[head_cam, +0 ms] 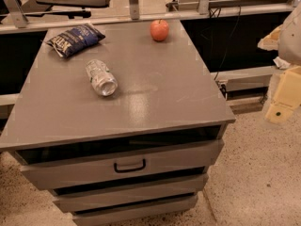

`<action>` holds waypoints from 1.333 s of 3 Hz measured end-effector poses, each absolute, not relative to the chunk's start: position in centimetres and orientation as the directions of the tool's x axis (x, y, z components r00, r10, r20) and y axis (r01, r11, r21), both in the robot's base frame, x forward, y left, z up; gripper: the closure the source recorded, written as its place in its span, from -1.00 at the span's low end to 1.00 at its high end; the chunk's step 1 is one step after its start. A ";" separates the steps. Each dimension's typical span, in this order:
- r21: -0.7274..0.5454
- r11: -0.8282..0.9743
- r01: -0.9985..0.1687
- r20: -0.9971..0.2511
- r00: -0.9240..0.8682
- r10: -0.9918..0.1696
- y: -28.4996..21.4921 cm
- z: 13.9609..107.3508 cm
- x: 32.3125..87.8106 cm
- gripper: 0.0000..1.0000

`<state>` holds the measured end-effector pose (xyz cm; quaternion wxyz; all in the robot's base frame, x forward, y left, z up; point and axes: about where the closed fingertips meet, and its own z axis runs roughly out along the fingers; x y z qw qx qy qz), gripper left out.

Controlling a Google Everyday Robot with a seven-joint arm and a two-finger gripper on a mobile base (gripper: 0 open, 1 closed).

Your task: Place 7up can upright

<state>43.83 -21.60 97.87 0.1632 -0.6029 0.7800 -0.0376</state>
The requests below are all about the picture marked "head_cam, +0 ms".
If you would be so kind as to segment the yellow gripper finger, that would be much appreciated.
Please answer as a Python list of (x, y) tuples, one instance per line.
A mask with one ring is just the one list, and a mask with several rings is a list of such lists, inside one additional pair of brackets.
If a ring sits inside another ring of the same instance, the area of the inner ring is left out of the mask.
[(281, 26), (276, 27), (271, 33), (261, 39), (258, 43), (258, 47), (262, 50), (272, 51), (278, 50), (278, 38), (280, 34)]
[(301, 105), (301, 67), (285, 71), (281, 76), (272, 102), (265, 114), (271, 123), (283, 123)]

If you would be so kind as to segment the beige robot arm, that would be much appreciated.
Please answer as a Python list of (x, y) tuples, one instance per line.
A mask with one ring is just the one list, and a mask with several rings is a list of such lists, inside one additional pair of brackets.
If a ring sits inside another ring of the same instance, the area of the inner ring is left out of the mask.
[(292, 11), (282, 25), (258, 43), (266, 50), (277, 50), (278, 61), (292, 65), (281, 76), (265, 119), (283, 123), (301, 105), (301, 4)]

